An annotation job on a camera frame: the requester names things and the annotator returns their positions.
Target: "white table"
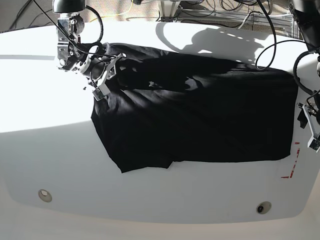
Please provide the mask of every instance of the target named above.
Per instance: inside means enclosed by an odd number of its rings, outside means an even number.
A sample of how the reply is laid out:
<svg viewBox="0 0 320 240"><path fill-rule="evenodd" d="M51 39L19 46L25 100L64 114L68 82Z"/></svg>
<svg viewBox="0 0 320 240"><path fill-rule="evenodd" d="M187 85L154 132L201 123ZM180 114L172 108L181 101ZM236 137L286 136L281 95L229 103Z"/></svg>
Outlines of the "white table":
<svg viewBox="0 0 320 240"><path fill-rule="evenodd" d="M253 63L273 43L266 33L199 24L108 22L105 29L104 42L244 63ZM95 41L98 35L98 24L89 24L82 41ZM320 161L307 149L311 134L299 127L298 108L291 156L285 159L175 162L169 169L121 174L91 121L93 96L90 88L83 90L86 79L55 67L56 41L54 27L0 35L0 170L14 201L98 218L179 224L273 220L294 217L304 209ZM305 50L298 42L280 44L272 67L291 72ZM272 49L259 64L266 65L271 55ZM316 61L317 56L308 56L298 68L310 89L320 87ZM305 99L299 91L297 102ZM291 175L296 160L292 178L282 178ZM51 203L39 199L40 189L52 194ZM271 202L272 209L257 214L257 205L264 201Z"/></svg>

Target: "metal frame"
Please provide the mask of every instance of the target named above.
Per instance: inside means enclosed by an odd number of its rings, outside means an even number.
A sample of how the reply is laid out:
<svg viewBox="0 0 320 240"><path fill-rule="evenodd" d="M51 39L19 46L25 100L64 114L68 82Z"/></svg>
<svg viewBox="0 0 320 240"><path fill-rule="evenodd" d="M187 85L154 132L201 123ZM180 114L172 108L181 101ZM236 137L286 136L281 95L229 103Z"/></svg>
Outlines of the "metal frame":
<svg viewBox="0 0 320 240"><path fill-rule="evenodd" d="M224 22L239 22L242 23L247 13L229 12L229 11L209 11L209 10L196 10L184 9L178 10L181 1L158 0L158 6L162 22L172 22L175 16L180 20L208 20L208 21L224 21ZM299 27L292 15L272 17L273 25L276 28L282 28L286 32L287 37L298 39L300 36ZM269 26L266 16L255 14L247 19L246 23Z"/></svg>

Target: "black cloth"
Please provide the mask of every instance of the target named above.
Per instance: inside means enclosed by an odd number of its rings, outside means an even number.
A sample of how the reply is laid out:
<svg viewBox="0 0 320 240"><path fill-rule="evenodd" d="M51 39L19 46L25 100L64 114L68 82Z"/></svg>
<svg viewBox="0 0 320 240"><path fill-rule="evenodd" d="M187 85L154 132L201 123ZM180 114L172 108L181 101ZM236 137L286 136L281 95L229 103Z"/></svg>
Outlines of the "black cloth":
<svg viewBox="0 0 320 240"><path fill-rule="evenodd" d="M91 118L122 173L290 155L298 87L289 73L119 43L106 53L127 58Z"/></svg>

